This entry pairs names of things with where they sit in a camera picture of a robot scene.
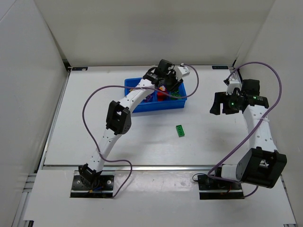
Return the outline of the red long lego brick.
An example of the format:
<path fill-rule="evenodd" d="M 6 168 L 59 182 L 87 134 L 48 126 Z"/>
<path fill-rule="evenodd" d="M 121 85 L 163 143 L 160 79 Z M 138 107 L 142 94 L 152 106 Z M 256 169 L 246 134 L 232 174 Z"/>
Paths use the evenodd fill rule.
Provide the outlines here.
<path fill-rule="evenodd" d="M 167 96 L 168 94 L 166 94 L 165 92 L 157 92 L 157 96 Z"/>

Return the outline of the red half-round lego brick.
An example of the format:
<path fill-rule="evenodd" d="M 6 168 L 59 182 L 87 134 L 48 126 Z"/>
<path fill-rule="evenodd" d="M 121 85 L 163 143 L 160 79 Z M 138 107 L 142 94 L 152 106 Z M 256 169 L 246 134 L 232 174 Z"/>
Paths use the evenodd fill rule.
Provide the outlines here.
<path fill-rule="evenodd" d="M 157 96 L 157 100 L 159 102 L 164 101 L 166 99 L 166 96 Z"/>

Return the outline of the purple lego brick studs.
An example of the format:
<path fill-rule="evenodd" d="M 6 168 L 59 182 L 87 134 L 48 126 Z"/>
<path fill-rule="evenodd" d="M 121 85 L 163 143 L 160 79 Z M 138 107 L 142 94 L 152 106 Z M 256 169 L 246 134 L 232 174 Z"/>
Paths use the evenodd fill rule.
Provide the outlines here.
<path fill-rule="evenodd" d="M 145 103 L 149 103 L 153 101 L 153 95 L 148 95 L 144 100 Z"/>

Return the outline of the green lego brick bottom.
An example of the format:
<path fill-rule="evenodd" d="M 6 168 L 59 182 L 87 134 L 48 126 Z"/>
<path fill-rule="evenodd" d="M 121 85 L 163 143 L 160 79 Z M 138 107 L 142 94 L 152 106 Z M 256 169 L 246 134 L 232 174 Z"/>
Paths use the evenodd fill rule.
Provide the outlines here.
<path fill-rule="evenodd" d="M 181 100 L 182 98 L 181 98 L 180 94 L 172 93 L 170 99 L 171 100 Z"/>

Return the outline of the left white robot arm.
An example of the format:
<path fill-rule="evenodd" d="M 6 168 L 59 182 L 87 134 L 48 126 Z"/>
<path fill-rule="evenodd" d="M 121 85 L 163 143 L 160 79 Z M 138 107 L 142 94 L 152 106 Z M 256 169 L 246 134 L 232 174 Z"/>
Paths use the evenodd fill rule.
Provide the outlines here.
<path fill-rule="evenodd" d="M 119 101 L 111 101 L 108 106 L 106 125 L 100 142 L 93 142 L 96 150 L 89 161 L 79 166 L 82 183 L 89 189 L 101 186 L 100 175 L 104 163 L 117 140 L 126 134 L 132 125 L 131 114 L 135 108 L 152 92 L 159 91 L 164 86 L 169 92 L 176 91 L 183 83 L 183 77 L 189 75 L 189 69 L 184 64 L 174 66 L 167 60 L 161 60 L 156 67 L 150 68 L 135 87 Z"/>

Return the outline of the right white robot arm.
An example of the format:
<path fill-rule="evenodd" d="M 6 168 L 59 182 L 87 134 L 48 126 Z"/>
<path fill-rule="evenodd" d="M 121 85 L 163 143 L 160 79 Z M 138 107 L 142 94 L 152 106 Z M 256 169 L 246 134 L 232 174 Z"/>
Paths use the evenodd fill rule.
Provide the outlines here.
<path fill-rule="evenodd" d="M 220 163 L 208 177 L 233 183 L 248 183 L 273 188 L 287 164 L 285 154 L 278 152 L 270 131 L 268 100 L 260 96 L 258 80 L 226 79 L 227 90 L 216 92 L 210 113 L 241 112 L 248 129 L 249 150 L 235 165 Z"/>

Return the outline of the blue divided plastic bin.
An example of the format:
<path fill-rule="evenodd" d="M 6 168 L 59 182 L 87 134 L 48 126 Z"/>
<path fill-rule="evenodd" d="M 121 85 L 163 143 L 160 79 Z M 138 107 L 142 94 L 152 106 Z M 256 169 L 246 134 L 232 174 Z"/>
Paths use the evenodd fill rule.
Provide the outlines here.
<path fill-rule="evenodd" d="M 179 86 L 179 94 L 181 96 L 186 96 L 186 90 L 184 84 Z M 181 100 L 171 100 L 170 97 L 166 96 L 164 101 L 159 102 L 157 100 L 157 91 L 151 93 L 153 95 L 153 101 L 149 103 L 145 103 L 143 100 L 138 104 L 138 106 L 134 109 L 134 113 L 139 112 L 148 112 L 148 111 L 157 111 L 157 110 L 167 110 L 167 109 L 177 109 L 184 108 L 185 102 L 187 98 L 182 98 Z"/>

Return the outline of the right blue table label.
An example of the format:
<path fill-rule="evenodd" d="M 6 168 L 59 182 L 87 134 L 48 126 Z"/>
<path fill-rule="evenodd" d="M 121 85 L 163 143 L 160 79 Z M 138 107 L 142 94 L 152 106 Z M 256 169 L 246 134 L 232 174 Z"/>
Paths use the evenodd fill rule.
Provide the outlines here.
<path fill-rule="evenodd" d="M 212 69 L 213 70 L 228 70 L 229 67 L 228 66 L 223 66 L 223 65 L 213 65 Z"/>

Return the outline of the blue table label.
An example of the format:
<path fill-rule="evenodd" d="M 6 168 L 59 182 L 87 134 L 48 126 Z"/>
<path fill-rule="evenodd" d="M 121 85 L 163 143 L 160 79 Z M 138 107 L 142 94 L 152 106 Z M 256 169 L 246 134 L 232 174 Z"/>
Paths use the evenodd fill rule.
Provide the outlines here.
<path fill-rule="evenodd" d="M 88 67 L 72 67 L 72 71 L 87 71 Z"/>
<path fill-rule="evenodd" d="M 212 69 L 213 70 L 228 70 L 229 67 L 228 66 L 223 66 L 223 65 L 213 65 Z"/>

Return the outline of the left blue table label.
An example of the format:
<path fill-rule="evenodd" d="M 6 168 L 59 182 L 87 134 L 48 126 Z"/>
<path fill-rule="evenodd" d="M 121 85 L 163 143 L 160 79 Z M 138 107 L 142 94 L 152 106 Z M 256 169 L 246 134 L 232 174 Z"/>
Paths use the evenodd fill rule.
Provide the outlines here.
<path fill-rule="evenodd" d="M 87 71 L 88 67 L 72 67 L 72 71 Z"/>

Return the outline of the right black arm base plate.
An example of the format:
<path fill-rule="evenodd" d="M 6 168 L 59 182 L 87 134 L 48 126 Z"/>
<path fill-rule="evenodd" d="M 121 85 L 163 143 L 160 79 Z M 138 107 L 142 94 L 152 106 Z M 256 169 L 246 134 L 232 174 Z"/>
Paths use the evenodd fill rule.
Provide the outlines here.
<path fill-rule="evenodd" d="M 215 180 L 203 173 L 194 174 L 192 181 L 198 184 L 200 200 L 237 200 L 244 198 L 242 186 L 239 183 Z"/>

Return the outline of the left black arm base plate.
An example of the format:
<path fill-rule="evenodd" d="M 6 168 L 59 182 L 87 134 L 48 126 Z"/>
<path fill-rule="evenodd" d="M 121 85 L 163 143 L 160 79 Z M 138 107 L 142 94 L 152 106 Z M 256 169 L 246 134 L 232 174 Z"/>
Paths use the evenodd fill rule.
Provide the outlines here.
<path fill-rule="evenodd" d="M 112 198 L 114 175 L 100 175 L 93 185 L 85 183 L 79 174 L 75 174 L 71 185 L 71 198 Z"/>

